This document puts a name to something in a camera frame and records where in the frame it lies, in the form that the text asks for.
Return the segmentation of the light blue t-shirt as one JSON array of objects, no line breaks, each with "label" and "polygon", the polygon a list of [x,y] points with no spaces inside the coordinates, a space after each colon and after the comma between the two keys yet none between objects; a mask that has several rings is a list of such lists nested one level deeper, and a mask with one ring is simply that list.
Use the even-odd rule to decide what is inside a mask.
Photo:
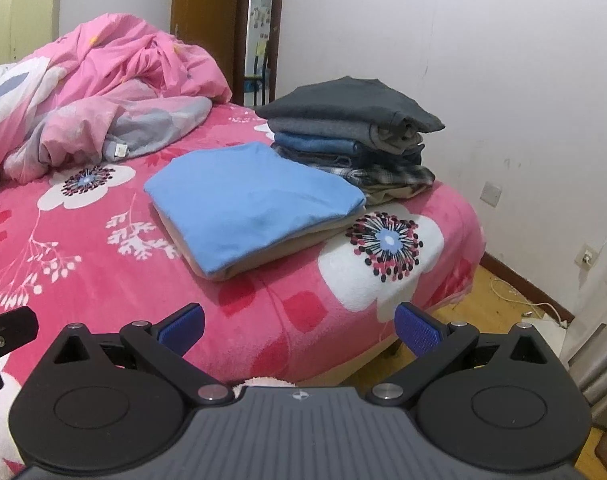
[{"label": "light blue t-shirt", "polygon": [[366,204],[363,192],[343,178],[261,142],[174,158],[144,190],[206,272]]}]

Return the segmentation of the pink grey white duvet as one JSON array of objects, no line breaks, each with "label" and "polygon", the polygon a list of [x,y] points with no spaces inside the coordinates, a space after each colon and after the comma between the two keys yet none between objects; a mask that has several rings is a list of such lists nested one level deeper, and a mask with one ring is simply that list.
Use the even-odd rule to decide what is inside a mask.
[{"label": "pink grey white duvet", "polygon": [[102,14],[0,65],[0,179],[36,180],[70,160],[159,151],[232,90],[214,58],[131,14]]}]

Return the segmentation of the white wall switch plate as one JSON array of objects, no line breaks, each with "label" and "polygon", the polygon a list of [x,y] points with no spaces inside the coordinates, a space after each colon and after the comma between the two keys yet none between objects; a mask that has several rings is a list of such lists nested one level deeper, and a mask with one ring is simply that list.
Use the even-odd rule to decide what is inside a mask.
[{"label": "white wall switch plate", "polygon": [[483,185],[480,200],[490,207],[495,208],[500,201],[501,195],[502,188],[500,185],[486,182],[485,185]]}]

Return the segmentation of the pink floral fleece blanket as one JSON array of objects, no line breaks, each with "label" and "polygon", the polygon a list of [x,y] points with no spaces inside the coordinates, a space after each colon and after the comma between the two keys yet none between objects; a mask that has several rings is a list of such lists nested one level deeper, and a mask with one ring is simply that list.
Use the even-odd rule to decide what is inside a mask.
[{"label": "pink floral fleece blanket", "polygon": [[330,386],[392,344],[400,302],[431,310],[468,292],[485,240],[453,188],[287,238],[272,140],[253,112],[220,105],[160,152],[0,188],[0,314],[26,306],[40,324],[0,360],[0,479],[22,465],[12,401],[71,322],[112,333],[197,302],[206,330],[189,362],[232,384]]}]

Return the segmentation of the white appliance at wall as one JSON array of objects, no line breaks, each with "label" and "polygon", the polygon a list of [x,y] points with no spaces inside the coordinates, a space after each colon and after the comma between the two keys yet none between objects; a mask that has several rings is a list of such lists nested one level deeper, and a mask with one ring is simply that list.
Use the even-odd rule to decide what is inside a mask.
[{"label": "white appliance at wall", "polygon": [[593,422],[607,429],[607,274],[568,326],[561,360],[590,405]]}]

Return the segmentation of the stack of dark folded clothes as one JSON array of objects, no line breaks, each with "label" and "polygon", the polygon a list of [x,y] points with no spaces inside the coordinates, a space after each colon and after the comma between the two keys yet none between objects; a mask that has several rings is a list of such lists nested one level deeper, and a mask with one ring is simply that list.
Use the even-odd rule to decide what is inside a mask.
[{"label": "stack of dark folded clothes", "polygon": [[307,84],[256,114],[274,133],[277,154],[345,179],[369,205],[411,198],[436,182],[423,165],[424,136],[445,125],[377,79]]}]

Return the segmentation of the wall power socket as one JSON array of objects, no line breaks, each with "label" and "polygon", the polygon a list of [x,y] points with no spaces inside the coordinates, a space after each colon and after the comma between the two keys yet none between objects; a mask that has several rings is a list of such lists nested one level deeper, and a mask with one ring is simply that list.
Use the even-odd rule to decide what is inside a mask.
[{"label": "wall power socket", "polygon": [[588,244],[584,244],[575,258],[575,263],[580,269],[590,271],[598,258],[599,251]]}]

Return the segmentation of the folded beige garment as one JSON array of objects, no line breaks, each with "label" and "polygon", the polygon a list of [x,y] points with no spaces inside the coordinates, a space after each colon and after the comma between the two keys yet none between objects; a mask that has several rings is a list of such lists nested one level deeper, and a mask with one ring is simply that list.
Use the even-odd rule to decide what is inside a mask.
[{"label": "folded beige garment", "polygon": [[296,252],[301,252],[303,249],[325,242],[325,240],[329,240],[331,237],[343,232],[348,226],[351,226],[355,220],[366,213],[366,208],[362,206],[344,219],[324,222],[318,226],[311,226],[311,228],[306,228],[299,233],[288,236],[267,248],[252,252],[249,256],[244,256],[236,262],[226,264],[221,270],[206,272],[192,255],[183,235],[178,232],[178,229],[174,226],[172,221],[166,218],[166,216],[155,206],[152,206],[151,210],[159,217],[163,229],[168,233],[170,240],[172,240],[172,243],[184,258],[190,267],[190,270],[192,270],[192,273],[212,282],[229,280],[242,272],[252,270],[258,266],[263,266],[265,263],[280,258],[294,255]]}]

